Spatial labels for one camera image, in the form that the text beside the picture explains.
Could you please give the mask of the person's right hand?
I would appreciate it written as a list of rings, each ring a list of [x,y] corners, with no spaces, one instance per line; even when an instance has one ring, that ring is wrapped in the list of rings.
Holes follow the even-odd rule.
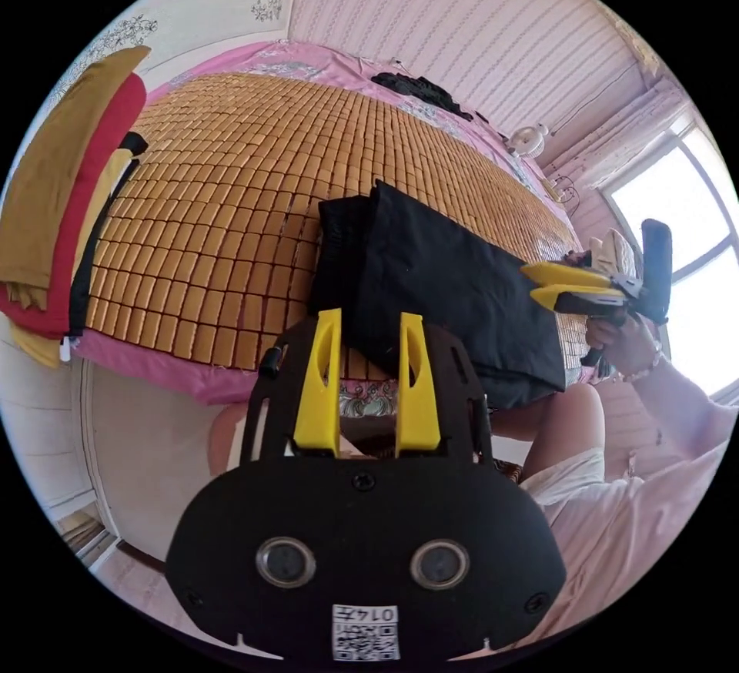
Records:
[[[662,359],[661,345],[640,316],[622,323],[589,318],[586,340],[625,380],[644,377]]]

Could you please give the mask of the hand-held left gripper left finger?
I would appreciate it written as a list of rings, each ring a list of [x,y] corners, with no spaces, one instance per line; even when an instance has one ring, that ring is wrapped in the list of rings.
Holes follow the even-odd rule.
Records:
[[[340,455],[341,324],[341,310],[319,312],[293,432],[303,452]]]

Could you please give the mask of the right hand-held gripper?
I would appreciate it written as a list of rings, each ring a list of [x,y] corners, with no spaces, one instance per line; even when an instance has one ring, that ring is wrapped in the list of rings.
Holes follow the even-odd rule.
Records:
[[[609,277],[590,268],[547,261],[523,265],[520,272],[539,287],[530,292],[533,300],[555,313],[613,323],[649,313],[650,292],[638,278],[620,273]]]

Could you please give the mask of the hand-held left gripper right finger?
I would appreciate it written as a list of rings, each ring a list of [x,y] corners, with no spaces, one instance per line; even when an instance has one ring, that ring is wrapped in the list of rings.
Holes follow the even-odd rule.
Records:
[[[432,453],[441,441],[436,393],[423,318],[400,315],[395,455]]]

